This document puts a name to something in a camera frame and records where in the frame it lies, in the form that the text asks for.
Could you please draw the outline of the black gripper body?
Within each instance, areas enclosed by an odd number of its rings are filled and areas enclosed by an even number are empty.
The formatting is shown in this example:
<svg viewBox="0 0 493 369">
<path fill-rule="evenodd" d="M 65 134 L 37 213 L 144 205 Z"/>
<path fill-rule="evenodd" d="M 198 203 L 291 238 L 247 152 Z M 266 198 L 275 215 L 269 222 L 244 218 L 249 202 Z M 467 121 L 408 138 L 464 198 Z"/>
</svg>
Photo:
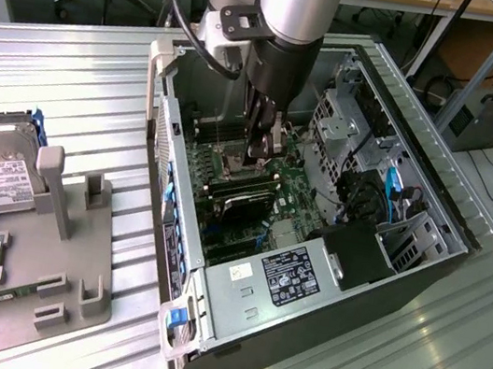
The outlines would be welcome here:
<svg viewBox="0 0 493 369">
<path fill-rule="evenodd" d="M 256 91 L 288 109 L 311 74 L 323 39 L 308 44 L 292 44 L 279 37 L 252 41 L 246 75 Z"/>
</svg>

